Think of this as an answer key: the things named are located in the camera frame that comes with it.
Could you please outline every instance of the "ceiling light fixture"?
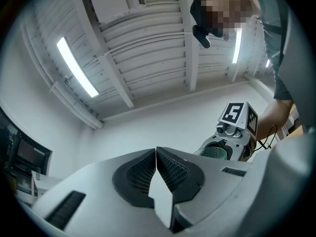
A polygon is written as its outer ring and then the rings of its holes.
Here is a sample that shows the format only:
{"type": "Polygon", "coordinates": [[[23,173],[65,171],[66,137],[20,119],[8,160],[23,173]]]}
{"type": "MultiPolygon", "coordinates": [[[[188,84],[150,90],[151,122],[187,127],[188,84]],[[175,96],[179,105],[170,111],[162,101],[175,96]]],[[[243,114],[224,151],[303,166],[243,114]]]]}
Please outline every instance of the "ceiling light fixture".
{"type": "Polygon", "coordinates": [[[240,50],[240,44],[241,44],[241,28],[237,30],[237,36],[236,36],[236,46],[235,46],[235,52],[233,57],[232,63],[237,63],[238,56],[239,56],[239,50],[240,50]]]}
{"type": "Polygon", "coordinates": [[[63,56],[66,64],[68,65],[71,72],[74,74],[78,82],[85,89],[85,91],[90,95],[90,97],[95,97],[99,92],[93,87],[88,78],[85,76],[81,68],[79,67],[76,59],[74,58],[68,43],[64,37],[62,37],[58,43],[57,47],[59,52],[63,56]]]}

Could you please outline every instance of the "computer screen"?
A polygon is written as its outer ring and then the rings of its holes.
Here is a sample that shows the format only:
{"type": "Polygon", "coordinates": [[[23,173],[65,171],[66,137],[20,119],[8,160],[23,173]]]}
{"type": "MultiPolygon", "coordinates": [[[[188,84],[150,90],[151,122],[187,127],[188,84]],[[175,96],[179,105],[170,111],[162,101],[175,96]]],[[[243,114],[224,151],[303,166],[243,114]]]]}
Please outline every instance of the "computer screen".
{"type": "Polygon", "coordinates": [[[18,156],[22,157],[24,160],[29,161],[30,163],[41,167],[45,153],[34,148],[34,146],[27,143],[25,140],[21,139],[18,156]]]}

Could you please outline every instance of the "black cable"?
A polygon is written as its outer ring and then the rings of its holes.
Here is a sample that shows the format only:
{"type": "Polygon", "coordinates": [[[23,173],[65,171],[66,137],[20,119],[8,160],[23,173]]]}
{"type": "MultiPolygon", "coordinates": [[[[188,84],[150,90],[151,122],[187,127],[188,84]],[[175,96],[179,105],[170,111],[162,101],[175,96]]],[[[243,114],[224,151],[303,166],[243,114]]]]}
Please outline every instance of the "black cable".
{"type": "Polygon", "coordinates": [[[261,142],[261,140],[259,140],[258,142],[259,142],[259,144],[260,144],[261,146],[263,146],[264,149],[268,149],[268,148],[266,148],[265,145],[261,142]]]}
{"type": "MultiPolygon", "coordinates": [[[[273,129],[274,126],[276,127],[276,132],[275,132],[275,135],[274,135],[273,139],[275,138],[276,133],[277,133],[277,125],[276,125],[276,124],[274,124],[274,125],[271,127],[270,131],[268,132],[268,136],[267,136],[265,142],[263,143],[263,145],[265,145],[265,143],[267,142],[268,137],[269,137],[269,134],[271,133],[271,131],[272,131],[272,129],[273,129]]],[[[254,150],[253,152],[255,152],[255,151],[259,150],[259,149],[262,149],[263,145],[262,145],[261,147],[259,147],[258,149],[254,150]]]]}
{"type": "Polygon", "coordinates": [[[271,144],[272,144],[273,140],[274,140],[275,137],[276,137],[276,134],[277,134],[277,126],[276,126],[276,132],[275,132],[275,134],[274,134],[274,136],[273,136],[273,138],[272,138],[272,140],[271,140],[271,142],[270,142],[270,144],[269,144],[269,147],[270,147],[270,148],[271,148],[271,144]]]}

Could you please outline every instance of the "white wall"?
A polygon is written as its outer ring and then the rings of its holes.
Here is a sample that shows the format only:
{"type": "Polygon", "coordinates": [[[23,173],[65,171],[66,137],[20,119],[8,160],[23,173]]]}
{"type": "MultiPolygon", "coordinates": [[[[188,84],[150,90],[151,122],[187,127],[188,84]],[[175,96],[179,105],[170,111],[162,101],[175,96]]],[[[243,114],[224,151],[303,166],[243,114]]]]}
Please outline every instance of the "white wall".
{"type": "Polygon", "coordinates": [[[259,79],[265,86],[267,86],[273,93],[275,91],[275,78],[273,75],[269,75],[259,79]]]}
{"type": "MultiPolygon", "coordinates": [[[[217,119],[229,101],[248,101],[259,115],[268,104],[254,88],[244,84],[127,114],[107,121],[100,130],[85,125],[77,168],[157,146],[194,153],[214,134],[217,119]]],[[[156,214],[168,227],[172,194],[157,171],[149,196],[155,199],[156,214]]]]}
{"type": "Polygon", "coordinates": [[[48,94],[22,35],[11,34],[8,39],[1,54],[0,106],[23,132],[53,151],[48,174],[65,178],[75,169],[82,122],[53,93],[48,94]]]}

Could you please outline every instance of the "person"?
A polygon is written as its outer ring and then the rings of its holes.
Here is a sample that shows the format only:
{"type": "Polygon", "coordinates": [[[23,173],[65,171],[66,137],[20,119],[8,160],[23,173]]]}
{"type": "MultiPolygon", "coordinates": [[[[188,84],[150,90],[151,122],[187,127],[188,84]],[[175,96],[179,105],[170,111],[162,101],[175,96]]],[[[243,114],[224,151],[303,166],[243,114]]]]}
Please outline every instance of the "person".
{"type": "Polygon", "coordinates": [[[284,0],[194,0],[191,5],[191,15],[197,22],[193,34],[206,48],[209,46],[208,33],[222,37],[242,27],[250,17],[261,21],[266,54],[274,71],[275,94],[258,118],[257,141],[281,129],[293,105],[290,93],[278,76],[283,58],[284,30],[286,33],[286,7],[284,0]]]}

